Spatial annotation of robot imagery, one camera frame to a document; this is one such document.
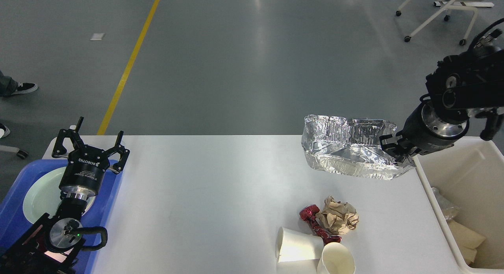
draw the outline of white bin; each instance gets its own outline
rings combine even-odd
[[[463,272],[504,274],[504,156],[491,141],[463,137],[454,147],[415,159],[437,220]],[[472,267],[464,263],[430,186],[461,211],[455,220],[486,240]]]

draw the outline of blue tray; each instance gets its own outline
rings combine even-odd
[[[43,175],[56,168],[66,167],[65,160],[36,160],[26,165],[12,184],[7,196],[0,204],[0,254],[7,251],[28,228],[32,226],[23,214],[23,200],[31,186]],[[105,226],[115,197],[119,191],[121,174],[115,175],[107,170],[103,179],[100,193],[96,196],[93,206],[82,217],[84,227]],[[86,245],[96,245],[100,242],[98,235],[86,236]],[[79,261],[74,269],[77,274],[90,274],[97,251],[81,251]]]

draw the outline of chair leg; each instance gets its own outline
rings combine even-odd
[[[25,159],[28,156],[28,152],[26,152],[25,150],[11,146],[0,145],[0,151],[16,153],[16,156],[20,157],[21,159]]]
[[[405,0],[405,2],[403,2],[403,3],[401,4],[401,6],[397,8],[397,11],[399,11],[399,12],[400,12],[400,11],[401,11],[401,9],[403,9],[403,7],[405,7],[405,6],[406,6],[406,5],[407,5],[410,1],[411,1],[411,0]]]
[[[469,34],[474,26],[474,22],[476,21],[476,18],[478,17],[478,9],[474,6],[462,6],[462,5],[450,5],[450,9],[456,9],[456,10],[470,10],[473,12],[473,17],[471,19],[471,22],[469,23],[469,26],[466,30],[466,33],[464,34],[464,38],[462,38],[459,42],[461,46],[464,46],[466,44],[467,38],[469,37]]]
[[[404,38],[405,41],[410,41],[410,39],[416,35],[421,29],[423,29],[427,24],[429,24],[431,21],[434,20],[434,18],[436,18],[439,14],[441,14],[441,12],[443,12],[445,9],[447,9],[450,5],[452,5],[454,3],[455,0],[450,0],[448,1],[448,3],[446,3],[445,5],[443,5],[438,11],[436,11],[434,14],[432,14],[432,16],[430,16],[425,22],[423,22],[420,26],[418,26],[418,28],[416,28],[413,32],[411,32],[411,34],[409,34],[408,36],[406,36]]]
[[[0,151],[17,153],[19,151],[19,148],[0,145]]]
[[[452,14],[452,9],[451,8],[447,8],[445,10],[445,18],[444,18],[444,21],[449,21],[450,20],[450,15]]]

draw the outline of brown crumpled paper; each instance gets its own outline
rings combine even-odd
[[[315,216],[331,234],[344,235],[357,227],[359,215],[351,204],[335,202],[332,196],[326,198],[324,202],[326,206]]]

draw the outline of aluminum foil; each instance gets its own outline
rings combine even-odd
[[[379,137],[394,134],[396,128],[386,120],[308,115],[301,145],[315,170],[391,180],[415,166],[409,158],[398,163],[381,149]]]

